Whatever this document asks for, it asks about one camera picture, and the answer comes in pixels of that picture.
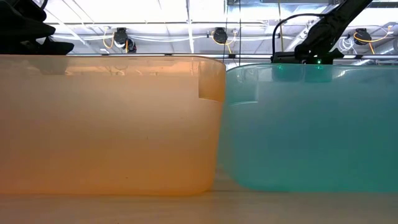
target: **orange plastic bin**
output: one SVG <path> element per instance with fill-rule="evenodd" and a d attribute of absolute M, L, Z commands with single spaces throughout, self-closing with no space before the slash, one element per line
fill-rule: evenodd
<path fill-rule="evenodd" d="M 190 195 L 213 183 L 225 66 L 0 56 L 0 194 Z"/>

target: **ceiling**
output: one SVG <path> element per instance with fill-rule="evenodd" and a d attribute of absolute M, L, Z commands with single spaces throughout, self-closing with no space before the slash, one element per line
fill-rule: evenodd
<path fill-rule="evenodd" d="M 104 32 L 110 45 L 117 27 L 127 28 L 137 53 L 228 54 L 227 47 L 211 38 L 215 27 L 226 27 L 232 53 L 270 54 L 272 31 L 280 18 L 327 12 L 335 7 L 336 0 L 280 2 L 279 12 L 278 0 L 241 0 L 240 8 L 239 0 L 49 0 L 45 22 L 57 29 L 54 40 L 75 44 L 71 54 L 122 53 L 115 45 L 107 49 L 103 44 Z M 351 46 L 352 38 L 345 40 L 355 29 L 367 28 L 373 39 L 384 37 L 373 44 L 376 54 L 398 54 L 386 52 L 398 35 L 397 14 L 398 1 L 374 0 L 349 25 L 336 47 L 346 54 L 372 54 L 368 45 Z M 298 17 L 288 21 L 283 26 L 283 39 L 276 40 L 277 50 L 282 44 L 285 51 L 293 50 L 317 20 Z"/>

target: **teal plastic bin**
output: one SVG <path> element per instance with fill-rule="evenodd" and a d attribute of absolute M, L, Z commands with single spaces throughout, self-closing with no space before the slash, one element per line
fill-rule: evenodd
<path fill-rule="evenodd" d="M 229 70 L 219 144 L 250 189 L 398 192 L 398 67 Z"/>

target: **translucent storage bin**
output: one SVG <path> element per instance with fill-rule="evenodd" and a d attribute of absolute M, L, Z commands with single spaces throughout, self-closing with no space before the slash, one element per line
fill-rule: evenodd
<path fill-rule="evenodd" d="M 398 191 L 398 69 L 227 71 L 219 159 L 255 190 Z"/>
<path fill-rule="evenodd" d="M 190 195 L 213 182 L 225 66 L 0 56 L 0 194 Z"/>

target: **table surface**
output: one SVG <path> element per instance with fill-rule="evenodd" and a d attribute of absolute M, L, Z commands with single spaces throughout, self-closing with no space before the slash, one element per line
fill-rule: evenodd
<path fill-rule="evenodd" d="M 0 223 L 398 223 L 398 194 L 252 192 L 222 172 L 193 197 L 0 195 Z"/>

